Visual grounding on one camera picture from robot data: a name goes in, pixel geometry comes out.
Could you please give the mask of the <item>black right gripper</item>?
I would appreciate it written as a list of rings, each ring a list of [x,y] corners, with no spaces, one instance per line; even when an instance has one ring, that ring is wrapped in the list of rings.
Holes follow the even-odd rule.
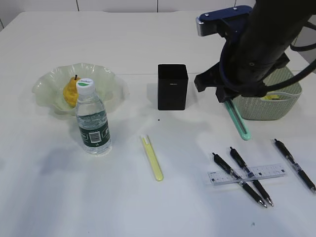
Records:
[[[263,97],[268,87],[263,80],[289,62],[285,50],[290,41],[252,39],[242,44],[240,39],[227,38],[219,62],[195,77],[198,92],[216,88],[220,103],[237,96]]]

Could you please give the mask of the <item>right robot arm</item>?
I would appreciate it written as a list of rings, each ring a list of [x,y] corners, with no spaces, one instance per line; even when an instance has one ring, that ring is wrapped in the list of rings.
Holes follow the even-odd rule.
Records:
[[[199,36],[218,34],[225,39],[219,62],[196,76],[198,92],[216,88],[223,103],[237,96],[264,97],[268,92],[293,85],[316,68],[311,63],[290,79],[265,85],[264,79],[289,62],[287,48],[316,13],[313,0],[258,0],[254,6],[240,5],[197,17]]]

